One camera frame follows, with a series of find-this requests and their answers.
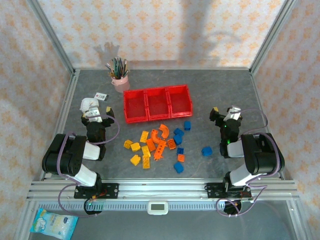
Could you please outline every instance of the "plastic bag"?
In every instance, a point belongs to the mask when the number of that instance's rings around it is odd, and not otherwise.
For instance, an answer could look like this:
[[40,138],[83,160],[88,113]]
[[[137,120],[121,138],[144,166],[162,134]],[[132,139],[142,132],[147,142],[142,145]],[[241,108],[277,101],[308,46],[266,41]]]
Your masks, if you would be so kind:
[[61,240],[70,240],[77,221],[77,216],[59,215],[40,208],[30,232],[42,233]]

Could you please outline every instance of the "floral wall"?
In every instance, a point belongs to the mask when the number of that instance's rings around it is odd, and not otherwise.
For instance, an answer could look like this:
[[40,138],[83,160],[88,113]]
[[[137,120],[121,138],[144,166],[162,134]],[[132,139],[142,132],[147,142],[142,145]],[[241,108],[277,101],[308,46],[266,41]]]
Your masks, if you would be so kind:
[[320,235],[320,3],[298,0],[255,81],[272,133]]
[[284,0],[40,0],[75,68],[250,67]]
[[0,239],[16,231],[70,74],[25,0],[0,4]]

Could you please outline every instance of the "blue cube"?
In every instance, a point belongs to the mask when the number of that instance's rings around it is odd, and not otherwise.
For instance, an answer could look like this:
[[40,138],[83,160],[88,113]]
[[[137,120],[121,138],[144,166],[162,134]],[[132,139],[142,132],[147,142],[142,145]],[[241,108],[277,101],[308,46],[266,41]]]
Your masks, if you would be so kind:
[[175,144],[180,145],[182,143],[182,137],[178,134],[173,137]]
[[184,154],[184,148],[183,147],[178,147],[177,149],[176,149],[176,154],[178,155],[178,154]]
[[191,122],[190,121],[185,121],[184,122],[184,130],[185,131],[190,131],[191,130]]
[[180,174],[184,171],[184,166],[182,166],[181,162],[176,162],[174,165],[173,165],[175,171]]
[[181,137],[182,137],[183,135],[185,135],[184,131],[182,131],[182,130],[179,129],[179,128],[176,128],[176,129],[173,131],[173,133],[174,133],[175,135],[180,135]]
[[212,149],[209,146],[204,147],[201,152],[202,152],[203,156],[211,156],[212,155]]

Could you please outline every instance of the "red storage bin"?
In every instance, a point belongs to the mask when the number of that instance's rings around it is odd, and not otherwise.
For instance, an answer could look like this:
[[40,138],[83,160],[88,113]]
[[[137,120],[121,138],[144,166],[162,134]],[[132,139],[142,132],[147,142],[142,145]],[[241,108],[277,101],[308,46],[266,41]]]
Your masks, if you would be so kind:
[[193,108],[188,86],[168,86],[167,90],[171,101],[171,118],[192,116]]
[[124,91],[124,117],[127,123],[147,122],[147,100],[144,90]]
[[130,123],[189,117],[193,114],[187,85],[124,91],[124,117]]

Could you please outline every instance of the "toy block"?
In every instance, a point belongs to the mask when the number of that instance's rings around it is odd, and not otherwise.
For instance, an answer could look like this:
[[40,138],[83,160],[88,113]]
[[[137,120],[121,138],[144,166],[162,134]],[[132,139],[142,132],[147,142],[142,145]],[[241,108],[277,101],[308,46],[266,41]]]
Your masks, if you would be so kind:
[[124,147],[126,148],[126,149],[129,149],[130,148],[130,146],[131,146],[131,144],[133,144],[134,142],[133,141],[130,141],[129,139],[128,140],[125,140],[124,141]]
[[138,142],[132,143],[130,147],[132,149],[132,152],[136,152],[136,151],[140,150],[140,148],[141,148],[141,146]]
[[141,134],[141,137],[140,137],[140,142],[141,143],[146,143],[148,135],[149,135],[148,131],[142,131],[142,134]]
[[173,137],[175,144],[180,145],[182,143],[182,137],[178,134]]
[[158,147],[155,150],[154,153],[154,160],[158,161],[159,159],[162,159],[162,153],[164,152],[164,149],[166,147],[166,141],[160,140]]
[[191,122],[190,121],[185,121],[184,122],[184,130],[185,131],[190,131],[191,130]]
[[184,154],[184,148],[183,147],[178,147],[176,150],[176,154]]
[[150,157],[149,156],[142,156],[142,168],[149,169],[150,168]]
[[146,146],[142,146],[141,149],[142,149],[143,155],[151,157],[151,154],[149,152],[149,148],[148,148],[147,145]]
[[146,145],[148,146],[150,152],[156,150],[155,143],[154,143],[154,141],[152,141],[151,138],[149,138],[149,139],[146,141]]
[[183,135],[185,135],[184,131],[182,131],[180,128],[176,128],[173,133],[175,135],[180,135],[181,137],[183,137]]
[[139,157],[139,156],[136,154],[136,155],[134,155],[134,156],[130,159],[130,162],[131,162],[133,165],[137,166],[138,163],[140,163],[140,160],[141,160],[141,157]]
[[175,169],[175,171],[180,174],[184,171],[184,166],[182,166],[181,162],[176,162],[174,165],[173,165],[173,168]]
[[159,142],[161,141],[161,138],[158,137],[158,131],[153,129],[151,131],[151,139],[155,144],[159,144]]
[[204,147],[203,149],[202,149],[202,155],[203,156],[211,156],[211,154],[212,154],[212,149],[211,149],[211,147],[209,147],[209,146],[206,146],[206,147]]
[[161,124],[159,130],[162,131],[161,137],[163,137],[164,139],[169,137],[169,128],[166,125]]
[[170,150],[173,150],[173,149],[175,149],[177,147],[176,143],[175,143],[175,140],[173,140],[172,138],[169,139],[167,142],[168,142],[168,146],[169,146]]
[[185,161],[185,155],[183,154],[178,154],[178,162],[184,162]]

